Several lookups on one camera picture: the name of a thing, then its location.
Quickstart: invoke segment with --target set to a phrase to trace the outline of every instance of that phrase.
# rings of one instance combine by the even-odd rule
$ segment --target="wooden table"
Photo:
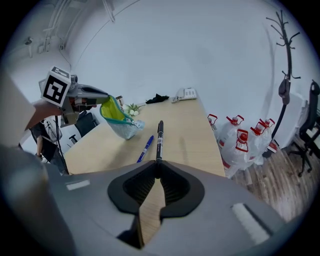
[[[118,137],[107,122],[101,123],[85,135],[65,154],[69,172],[82,174],[134,164],[151,135],[154,140],[143,160],[155,160],[158,123],[163,120],[163,160],[225,176],[214,133],[199,99],[173,104],[168,99],[148,104],[141,108],[135,119],[144,121],[145,128],[130,140]],[[160,227],[159,212],[164,206],[164,192],[160,181],[156,180],[140,207],[145,244]]]

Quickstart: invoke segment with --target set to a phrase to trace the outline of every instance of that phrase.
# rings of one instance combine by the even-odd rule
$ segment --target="green bag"
[[[131,139],[137,131],[142,131],[145,127],[145,122],[141,120],[134,121],[124,113],[112,95],[109,95],[109,100],[101,105],[100,115],[119,137],[126,140]]]

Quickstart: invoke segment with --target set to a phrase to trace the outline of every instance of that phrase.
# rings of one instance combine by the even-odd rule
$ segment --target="white telephone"
[[[175,97],[172,98],[172,103],[184,100],[192,100],[197,98],[197,92],[194,88],[183,89],[180,88]]]

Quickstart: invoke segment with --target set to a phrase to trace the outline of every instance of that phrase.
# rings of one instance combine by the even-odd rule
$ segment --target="white wall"
[[[70,65],[57,50],[35,54],[33,58],[26,57],[14,63],[9,60],[4,60],[3,62],[13,82],[29,102],[35,102],[40,99],[39,81],[47,77],[48,71],[52,66],[57,66],[67,71],[70,70]],[[68,145],[73,145],[69,137],[73,134],[76,134],[77,140],[81,137],[74,125],[62,128],[61,132],[60,144],[62,152],[65,153],[70,148]],[[31,135],[23,142],[22,148],[27,152],[36,153],[37,145]]]
[[[278,119],[278,86],[287,55],[276,45],[280,36],[266,20],[277,17],[276,3],[140,0],[114,11],[113,24],[103,7],[97,7],[99,1],[92,2],[66,49],[80,83],[122,95],[127,104],[195,87],[207,114],[218,115],[218,126],[227,115],[243,115],[247,126],[259,118]],[[307,96],[311,79],[320,82],[319,60],[289,18],[288,35],[302,32],[292,43],[293,75],[302,79],[292,80],[291,88]]]

